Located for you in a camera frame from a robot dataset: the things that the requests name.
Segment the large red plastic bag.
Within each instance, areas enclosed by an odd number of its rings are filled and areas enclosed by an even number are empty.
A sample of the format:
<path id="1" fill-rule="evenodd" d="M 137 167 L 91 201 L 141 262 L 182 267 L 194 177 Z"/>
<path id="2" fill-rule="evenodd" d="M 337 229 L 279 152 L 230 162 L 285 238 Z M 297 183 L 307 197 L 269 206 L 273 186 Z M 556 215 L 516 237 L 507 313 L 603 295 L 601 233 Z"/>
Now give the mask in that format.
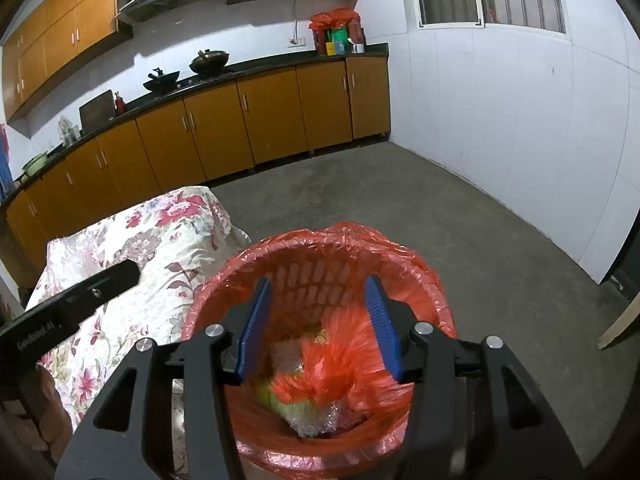
<path id="1" fill-rule="evenodd" d="M 405 408 L 413 386 L 401 385 L 385 369 L 369 313 L 364 307 L 326 310 L 321 330 L 303 336 L 302 389 L 319 403 L 344 396 L 355 412 Z"/>

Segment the red lined trash basket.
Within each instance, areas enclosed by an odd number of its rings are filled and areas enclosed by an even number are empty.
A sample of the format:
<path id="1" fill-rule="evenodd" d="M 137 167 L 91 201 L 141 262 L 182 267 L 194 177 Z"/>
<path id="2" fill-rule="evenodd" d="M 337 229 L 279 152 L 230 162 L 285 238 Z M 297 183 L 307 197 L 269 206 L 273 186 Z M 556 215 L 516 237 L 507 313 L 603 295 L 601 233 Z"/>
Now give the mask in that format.
<path id="1" fill-rule="evenodd" d="M 400 449 L 413 388 L 384 368 L 364 305 L 370 275 L 419 320 L 457 333 L 442 282 L 426 261 L 354 222 L 265 238 L 196 294 L 183 339 L 249 300 L 261 278 L 272 285 L 257 365 L 227 391 L 246 460 L 285 479 L 329 479 L 377 467 Z"/>

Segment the lower wooden kitchen cabinets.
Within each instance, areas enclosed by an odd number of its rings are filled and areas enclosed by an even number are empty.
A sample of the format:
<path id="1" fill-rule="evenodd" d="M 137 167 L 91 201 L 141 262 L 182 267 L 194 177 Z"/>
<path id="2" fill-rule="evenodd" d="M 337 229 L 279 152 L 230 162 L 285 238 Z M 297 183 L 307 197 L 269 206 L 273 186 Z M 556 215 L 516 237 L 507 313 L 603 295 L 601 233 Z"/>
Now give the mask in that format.
<path id="1" fill-rule="evenodd" d="M 1 206 L 1 258 L 29 286 L 50 240 L 148 198 L 390 134 L 387 44 L 284 54 L 138 99 L 49 158 Z"/>

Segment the floral tablecloth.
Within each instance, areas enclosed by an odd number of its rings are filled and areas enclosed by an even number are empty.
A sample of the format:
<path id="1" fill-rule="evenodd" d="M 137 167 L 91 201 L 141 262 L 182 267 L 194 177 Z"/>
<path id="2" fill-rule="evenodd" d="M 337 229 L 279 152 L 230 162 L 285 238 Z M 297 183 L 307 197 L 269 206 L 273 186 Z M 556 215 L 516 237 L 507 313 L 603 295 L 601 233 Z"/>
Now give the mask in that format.
<path id="1" fill-rule="evenodd" d="M 206 186 L 160 194 L 47 244 L 29 309 L 125 260 L 140 270 L 137 286 L 99 306 L 40 360 L 49 374 L 44 394 L 52 414 L 41 433 L 55 435 L 56 462 L 134 344 L 144 337 L 179 341 L 204 285 L 250 244 Z"/>

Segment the blue cloth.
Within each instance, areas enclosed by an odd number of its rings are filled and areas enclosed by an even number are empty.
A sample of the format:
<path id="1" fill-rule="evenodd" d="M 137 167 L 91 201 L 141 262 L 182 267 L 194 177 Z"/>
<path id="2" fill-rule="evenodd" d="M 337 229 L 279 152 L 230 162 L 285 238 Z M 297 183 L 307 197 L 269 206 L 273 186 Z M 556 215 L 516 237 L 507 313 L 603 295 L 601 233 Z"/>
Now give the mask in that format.
<path id="1" fill-rule="evenodd" d="M 0 125 L 0 195 L 6 200 L 14 190 L 13 177 L 9 165 L 9 141 L 6 137 L 6 125 Z"/>

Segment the green basin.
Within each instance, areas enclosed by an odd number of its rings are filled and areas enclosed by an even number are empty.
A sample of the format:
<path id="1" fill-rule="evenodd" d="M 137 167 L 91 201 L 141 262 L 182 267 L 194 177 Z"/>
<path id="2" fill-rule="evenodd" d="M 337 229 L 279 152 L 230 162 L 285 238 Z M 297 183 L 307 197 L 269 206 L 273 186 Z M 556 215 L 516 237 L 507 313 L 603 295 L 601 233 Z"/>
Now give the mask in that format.
<path id="1" fill-rule="evenodd" d="M 32 157 L 23 166 L 24 174 L 26 174 L 27 177 L 31 178 L 34 174 L 36 174 L 39 170 L 47 165 L 48 158 L 49 156 L 47 153 L 40 153 Z"/>

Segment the glass jar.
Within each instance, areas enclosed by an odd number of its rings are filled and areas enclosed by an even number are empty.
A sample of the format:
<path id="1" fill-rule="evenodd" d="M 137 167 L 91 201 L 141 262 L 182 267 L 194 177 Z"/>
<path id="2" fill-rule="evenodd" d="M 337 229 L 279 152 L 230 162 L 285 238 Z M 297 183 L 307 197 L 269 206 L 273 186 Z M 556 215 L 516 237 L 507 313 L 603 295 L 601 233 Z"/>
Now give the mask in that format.
<path id="1" fill-rule="evenodd" d="M 78 127 L 64 115 L 58 118 L 58 134 L 65 146 L 71 146 L 79 139 Z"/>

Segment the dark cutting board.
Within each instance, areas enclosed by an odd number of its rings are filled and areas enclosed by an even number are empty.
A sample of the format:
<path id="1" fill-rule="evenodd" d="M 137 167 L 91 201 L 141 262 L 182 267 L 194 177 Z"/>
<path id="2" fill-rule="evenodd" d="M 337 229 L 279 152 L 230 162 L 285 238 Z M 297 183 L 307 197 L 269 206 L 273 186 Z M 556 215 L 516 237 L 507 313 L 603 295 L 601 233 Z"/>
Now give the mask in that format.
<path id="1" fill-rule="evenodd" d="M 82 134 L 93 133 L 116 117 L 114 94 L 106 90 L 79 107 Z"/>

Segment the red bottle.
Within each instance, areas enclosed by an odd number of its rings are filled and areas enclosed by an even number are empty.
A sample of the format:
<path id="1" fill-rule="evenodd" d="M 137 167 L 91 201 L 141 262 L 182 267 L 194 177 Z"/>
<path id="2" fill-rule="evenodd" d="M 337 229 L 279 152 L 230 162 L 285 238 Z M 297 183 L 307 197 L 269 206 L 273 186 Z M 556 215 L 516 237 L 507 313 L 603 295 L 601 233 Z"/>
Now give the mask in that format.
<path id="1" fill-rule="evenodd" d="M 114 103 L 115 103 L 115 110 L 116 110 L 117 116 L 120 116 L 126 112 L 126 103 L 118 92 L 115 92 Z"/>

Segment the black pot with ladle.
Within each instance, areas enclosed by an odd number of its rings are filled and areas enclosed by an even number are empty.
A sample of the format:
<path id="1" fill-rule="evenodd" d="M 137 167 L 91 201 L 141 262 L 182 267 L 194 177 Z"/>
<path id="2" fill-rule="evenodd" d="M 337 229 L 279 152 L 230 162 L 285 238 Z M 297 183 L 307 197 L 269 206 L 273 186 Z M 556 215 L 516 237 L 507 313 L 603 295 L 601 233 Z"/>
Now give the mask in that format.
<path id="1" fill-rule="evenodd" d="M 159 67 L 148 73 L 148 80 L 143 87 L 154 94 L 166 94 L 177 88 L 180 72 L 164 73 Z"/>

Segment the black wok with lid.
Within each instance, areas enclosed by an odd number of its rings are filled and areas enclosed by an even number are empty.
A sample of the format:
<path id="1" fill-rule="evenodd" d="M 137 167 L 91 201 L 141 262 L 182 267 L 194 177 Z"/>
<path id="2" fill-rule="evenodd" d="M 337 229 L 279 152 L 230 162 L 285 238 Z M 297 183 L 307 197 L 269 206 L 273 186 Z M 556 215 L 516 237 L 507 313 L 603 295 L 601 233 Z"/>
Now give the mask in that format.
<path id="1" fill-rule="evenodd" d="M 189 67 L 198 76 L 210 77 L 220 74 L 229 61 L 229 53 L 221 50 L 199 50 Z"/>

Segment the upper wooden cabinets left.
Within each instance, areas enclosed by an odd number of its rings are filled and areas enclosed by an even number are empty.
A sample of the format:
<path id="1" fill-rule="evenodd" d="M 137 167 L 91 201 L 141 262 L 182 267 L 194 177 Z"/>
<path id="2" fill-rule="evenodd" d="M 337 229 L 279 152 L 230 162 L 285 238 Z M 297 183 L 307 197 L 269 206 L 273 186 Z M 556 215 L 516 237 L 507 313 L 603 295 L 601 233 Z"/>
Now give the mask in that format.
<path id="1" fill-rule="evenodd" d="M 2 46 L 1 102 L 20 119 L 89 62 L 132 38 L 117 0 L 44 0 Z"/>

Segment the red bag of containers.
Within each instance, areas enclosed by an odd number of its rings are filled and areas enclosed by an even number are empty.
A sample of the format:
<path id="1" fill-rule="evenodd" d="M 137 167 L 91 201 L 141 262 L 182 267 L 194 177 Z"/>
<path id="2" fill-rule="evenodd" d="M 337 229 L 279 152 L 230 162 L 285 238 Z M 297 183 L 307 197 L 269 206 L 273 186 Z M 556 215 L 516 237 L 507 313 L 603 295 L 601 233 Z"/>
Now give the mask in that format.
<path id="1" fill-rule="evenodd" d="M 308 28 L 318 55 L 360 54 L 366 50 L 360 15 L 352 9 L 338 8 L 316 14 Z"/>

